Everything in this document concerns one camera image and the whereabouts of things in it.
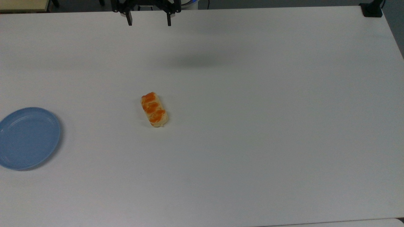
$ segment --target plate rim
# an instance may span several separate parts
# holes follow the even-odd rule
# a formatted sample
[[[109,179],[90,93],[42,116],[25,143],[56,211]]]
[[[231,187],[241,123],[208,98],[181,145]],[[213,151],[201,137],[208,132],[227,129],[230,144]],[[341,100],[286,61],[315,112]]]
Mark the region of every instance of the plate rim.
[[[47,109],[40,108],[40,107],[25,107],[25,108],[16,110],[16,111],[10,113],[9,115],[7,115],[6,117],[4,117],[4,118],[0,121],[0,127],[1,127],[2,123],[3,123],[5,120],[7,120],[8,118],[13,117],[13,115],[20,114],[20,112],[29,111],[29,110],[44,111],[44,112],[47,113],[51,118],[53,118],[52,120],[53,120],[54,122],[56,122],[57,140],[55,141],[55,143],[54,143],[52,149],[50,149],[50,152],[49,152],[45,157],[43,157],[43,159],[41,159],[41,160],[40,160],[39,162],[37,162],[37,163],[29,164],[29,165],[26,165],[26,166],[23,166],[23,167],[20,167],[20,166],[19,166],[19,167],[16,167],[16,168],[15,168],[15,167],[12,167],[12,166],[4,165],[3,159],[0,158],[0,166],[3,166],[3,167],[5,167],[5,168],[11,169],[11,170],[27,170],[27,169],[31,169],[31,168],[34,168],[34,167],[38,166],[39,164],[43,163],[45,160],[47,160],[47,159],[55,152],[55,150],[56,150],[56,148],[57,148],[57,146],[58,146],[58,144],[59,144],[59,142],[60,142],[61,127],[60,127],[59,119],[56,117],[56,115],[55,115],[54,113],[52,113],[51,111],[47,110]]]

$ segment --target white table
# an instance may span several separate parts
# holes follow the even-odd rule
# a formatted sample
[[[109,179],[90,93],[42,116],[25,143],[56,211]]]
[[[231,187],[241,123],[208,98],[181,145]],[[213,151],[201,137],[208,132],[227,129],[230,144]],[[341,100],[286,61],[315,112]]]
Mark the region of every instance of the white table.
[[[0,168],[0,226],[247,227],[404,216],[404,61],[360,7],[0,15],[0,119],[57,153]],[[43,21],[52,24],[43,25]],[[152,128],[140,97],[169,113]]]

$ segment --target bread roll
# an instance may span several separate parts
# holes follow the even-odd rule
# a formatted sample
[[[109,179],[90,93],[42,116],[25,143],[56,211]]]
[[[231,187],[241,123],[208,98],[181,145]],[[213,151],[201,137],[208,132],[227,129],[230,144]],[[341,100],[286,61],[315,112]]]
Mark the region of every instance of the bread roll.
[[[153,127],[163,126],[163,124],[167,122],[167,112],[164,110],[156,93],[150,92],[147,95],[143,95],[141,103],[143,110]]]

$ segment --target floor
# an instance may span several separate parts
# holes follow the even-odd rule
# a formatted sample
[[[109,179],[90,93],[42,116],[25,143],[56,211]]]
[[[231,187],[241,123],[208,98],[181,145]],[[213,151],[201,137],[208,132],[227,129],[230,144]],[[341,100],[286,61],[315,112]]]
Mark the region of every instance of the floor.
[[[357,6],[361,2],[372,0],[210,0],[209,9],[230,8],[275,8],[275,7],[307,7],[307,6]],[[59,0],[60,7],[53,7],[53,13],[61,12],[96,12],[110,11],[111,2],[105,0],[101,6],[98,0]],[[207,9],[208,0],[200,0],[198,8]],[[404,0],[386,0],[383,12],[404,56]]]

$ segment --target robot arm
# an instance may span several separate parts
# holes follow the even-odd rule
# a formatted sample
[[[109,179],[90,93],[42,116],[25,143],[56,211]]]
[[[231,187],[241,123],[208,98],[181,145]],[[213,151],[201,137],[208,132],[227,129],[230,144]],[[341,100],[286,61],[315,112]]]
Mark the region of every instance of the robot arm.
[[[174,0],[174,3],[171,3],[168,0],[125,0],[123,3],[119,2],[119,0],[111,0],[112,11],[126,15],[129,26],[132,25],[132,15],[130,14],[130,10],[135,5],[157,6],[159,9],[167,13],[167,23],[169,26],[171,26],[171,16],[175,13],[181,12],[181,0]]]

